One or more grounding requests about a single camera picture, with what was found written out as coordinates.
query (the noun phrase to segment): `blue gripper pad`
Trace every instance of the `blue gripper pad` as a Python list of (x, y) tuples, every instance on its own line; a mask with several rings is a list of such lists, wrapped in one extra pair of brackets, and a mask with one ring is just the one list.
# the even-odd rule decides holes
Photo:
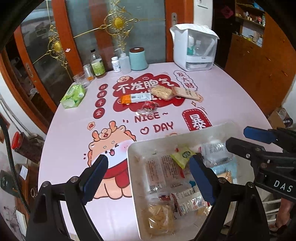
[(215, 204), (218, 178), (212, 169), (206, 168), (203, 164), (203, 158), (200, 153), (193, 155), (189, 159), (189, 168), (203, 199), (211, 205)]
[(108, 158), (105, 155), (99, 155), (92, 166), (86, 168), (80, 175), (79, 188), (83, 192), (82, 203), (84, 205), (94, 198), (107, 169)]
[(273, 142), (276, 142), (276, 136), (268, 130), (263, 130), (251, 126), (247, 126), (244, 129), (244, 136), (246, 138), (255, 140), (255, 141), (260, 141), (266, 144), (270, 144)]

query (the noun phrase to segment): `gold decoration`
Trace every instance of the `gold decoration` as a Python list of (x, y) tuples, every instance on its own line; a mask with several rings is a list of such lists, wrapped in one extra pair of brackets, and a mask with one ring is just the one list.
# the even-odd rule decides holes
[(50, 27), (49, 27), (49, 42), (47, 45), (47, 52), (42, 55), (39, 59), (37, 59), (33, 64), (35, 64), (38, 60), (40, 60), (45, 55), (49, 55), (52, 58), (55, 58), (57, 61), (61, 62), (61, 65), (66, 69), (68, 76), (72, 80), (72, 77), (68, 71), (68, 61), (66, 60), (66, 55), (63, 50), (61, 41), (59, 39), (59, 33), (57, 32), (56, 27), (52, 24), (49, 14), (49, 7), (48, 7), (48, 0), (46, 0), (46, 6), (47, 6), (47, 13), (49, 17)]
[(132, 15), (126, 11), (125, 7), (120, 7), (118, 4), (120, 0), (111, 0), (110, 4), (112, 5), (111, 10), (108, 12), (107, 16), (104, 19), (104, 24), (98, 28), (94, 28), (87, 32), (81, 33), (74, 38), (77, 38), (81, 35), (90, 33), (98, 29), (105, 29), (105, 31), (117, 40), (118, 47), (122, 48), (124, 51), (126, 46), (126, 38), (133, 29), (133, 24), (139, 21), (148, 21), (148, 20), (165, 20), (165, 19), (137, 19), (132, 18)]
[(120, 17), (116, 17), (115, 19), (113, 19), (113, 26), (116, 29), (122, 29), (124, 25), (124, 19), (120, 18)]

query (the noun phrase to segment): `black cable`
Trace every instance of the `black cable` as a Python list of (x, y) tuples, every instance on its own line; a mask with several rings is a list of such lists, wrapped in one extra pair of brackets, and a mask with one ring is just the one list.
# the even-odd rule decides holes
[(20, 200), (22, 201), (27, 213), (30, 214), (29, 205), (27, 204), (26, 199), (20, 190), (20, 183), (17, 178), (16, 171), (15, 171), (15, 164), (14, 164), (13, 157), (12, 157), (12, 151), (11, 151), (11, 145), (10, 145), (10, 139), (9, 139), (7, 126), (1, 116), (0, 116), (0, 126), (1, 126), (1, 129), (4, 134), (4, 138), (5, 138), (6, 150), (7, 150), (7, 155), (8, 155), (8, 162), (9, 162), (9, 166), (10, 166), (10, 170), (11, 170), (11, 174), (12, 174), (12, 179), (15, 182), (15, 187), (17, 189), (17, 193), (20, 197)]

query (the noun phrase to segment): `white tray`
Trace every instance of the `white tray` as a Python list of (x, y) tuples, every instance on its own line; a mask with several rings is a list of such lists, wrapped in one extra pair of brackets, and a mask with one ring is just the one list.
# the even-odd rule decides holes
[[(133, 203), (135, 213), (137, 216), (137, 226), (139, 236), (145, 241), (187, 241), (193, 239), (198, 233), (201, 226), (192, 225), (188, 228), (176, 231), (175, 235), (162, 235), (153, 236), (147, 232), (144, 225), (144, 210), (147, 208), (147, 202), (143, 198), (147, 187), (140, 185), (143, 183), (142, 179), (146, 177), (145, 166), (143, 162), (138, 162), (138, 157), (149, 157), (155, 151), (162, 154), (170, 154), (175, 150), (176, 145), (188, 146), (193, 151), (197, 151), (197, 148), (202, 143), (207, 142), (225, 142), (230, 137), (236, 137), (244, 140), (243, 130), (233, 122), (227, 122), (218, 126), (208, 127), (202, 130), (192, 131), (189, 133), (175, 135), (170, 137), (164, 137), (148, 141), (134, 142), (128, 148), (128, 172), (131, 181), (131, 190), (133, 195)], [(245, 185), (248, 181), (254, 180), (253, 169), (250, 162), (246, 159), (237, 156), (237, 183)], [(225, 223), (231, 221), (234, 213), (235, 205), (232, 204), (228, 211)]]

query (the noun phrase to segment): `glass cup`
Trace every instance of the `glass cup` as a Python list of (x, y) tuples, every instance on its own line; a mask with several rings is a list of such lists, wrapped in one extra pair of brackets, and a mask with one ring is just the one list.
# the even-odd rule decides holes
[(78, 85), (82, 85), (83, 88), (86, 88), (89, 86), (90, 82), (87, 80), (85, 76), (85, 72), (80, 72), (79, 74), (75, 75), (73, 77), (74, 81)]

